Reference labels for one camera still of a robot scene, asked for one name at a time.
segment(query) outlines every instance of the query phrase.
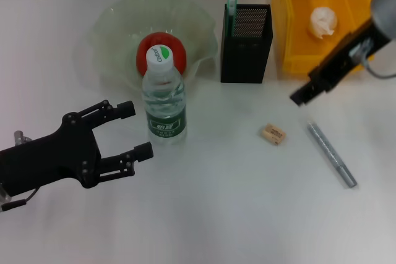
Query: green bottle label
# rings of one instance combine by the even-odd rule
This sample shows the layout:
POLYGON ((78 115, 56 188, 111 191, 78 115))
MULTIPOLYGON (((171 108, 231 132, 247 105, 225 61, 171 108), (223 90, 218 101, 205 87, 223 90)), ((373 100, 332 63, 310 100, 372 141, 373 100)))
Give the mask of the green bottle label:
POLYGON ((180 134, 186 128, 186 108, 175 117, 162 119, 146 112, 148 128, 154 135, 169 138, 180 134))

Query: black pen holder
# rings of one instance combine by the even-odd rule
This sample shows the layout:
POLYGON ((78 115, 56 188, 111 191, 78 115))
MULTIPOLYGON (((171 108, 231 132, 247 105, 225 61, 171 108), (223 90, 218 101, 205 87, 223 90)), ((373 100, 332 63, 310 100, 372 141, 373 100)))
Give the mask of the black pen holder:
POLYGON ((222 83, 262 83, 272 43, 271 6, 237 4, 233 36, 222 35, 222 83))

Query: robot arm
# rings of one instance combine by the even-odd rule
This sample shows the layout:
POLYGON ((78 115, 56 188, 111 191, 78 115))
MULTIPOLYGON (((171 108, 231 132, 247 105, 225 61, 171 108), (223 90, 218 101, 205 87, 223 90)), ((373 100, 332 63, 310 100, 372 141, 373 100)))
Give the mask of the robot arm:
POLYGON ((68 113, 53 134, 29 141, 15 133, 15 147, 0 151, 0 211, 25 205, 27 200, 9 202, 11 196, 38 189, 43 185, 71 177, 84 188, 100 182, 133 176, 134 162, 153 157, 150 142, 119 156, 101 158, 92 129, 115 119, 135 115, 131 101, 116 108, 107 100, 79 113, 68 113))
POLYGON ((396 0, 372 0, 371 18, 354 33, 348 34, 309 74, 310 82, 291 96, 297 105, 310 102, 323 91, 331 91, 359 64, 379 79, 384 76, 371 70, 367 58, 396 39, 396 0))

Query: white bottle cap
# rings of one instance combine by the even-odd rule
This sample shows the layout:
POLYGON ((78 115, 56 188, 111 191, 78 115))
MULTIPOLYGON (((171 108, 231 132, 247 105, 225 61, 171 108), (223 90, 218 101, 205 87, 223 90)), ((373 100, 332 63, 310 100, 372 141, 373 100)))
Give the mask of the white bottle cap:
POLYGON ((147 69, 152 72, 162 73, 173 68, 173 53, 164 45, 152 46, 146 54, 147 69))

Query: pen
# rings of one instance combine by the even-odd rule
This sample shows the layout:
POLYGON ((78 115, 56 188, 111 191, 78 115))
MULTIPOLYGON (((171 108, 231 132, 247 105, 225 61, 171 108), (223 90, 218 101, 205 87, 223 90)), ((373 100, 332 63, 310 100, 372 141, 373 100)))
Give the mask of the pen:
POLYGON ((227 0, 226 36, 234 36, 237 2, 238 0, 227 0))
POLYGON ((326 154, 332 165, 334 166, 335 170, 341 175, 342 179, 346 182, 349 188, 353 188, 358 183, 356 182, 355 178, 353 177, 352 173, 348 170, 345 163, 342 161, 341 157, 337 154, 334 150, 333 146, 330 144, 329 140, 320 130, 320 128, 315 123, 309 123, 308 131, 312 134, 315 138, 316 142, 322 148, 323 152, 326 154))

